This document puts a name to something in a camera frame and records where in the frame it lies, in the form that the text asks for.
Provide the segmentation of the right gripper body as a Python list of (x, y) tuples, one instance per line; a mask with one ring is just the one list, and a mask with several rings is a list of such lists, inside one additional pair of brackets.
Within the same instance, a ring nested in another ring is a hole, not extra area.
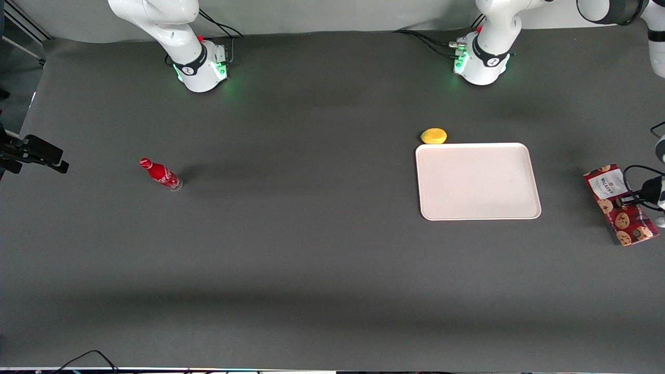
[(2, 172), (10, 172), (17, 175), (21, 172), (23, 164), (26, 163), (26, 151), (24, 138), (13, 132), (7, 132), (1, 123), (1, 169)]

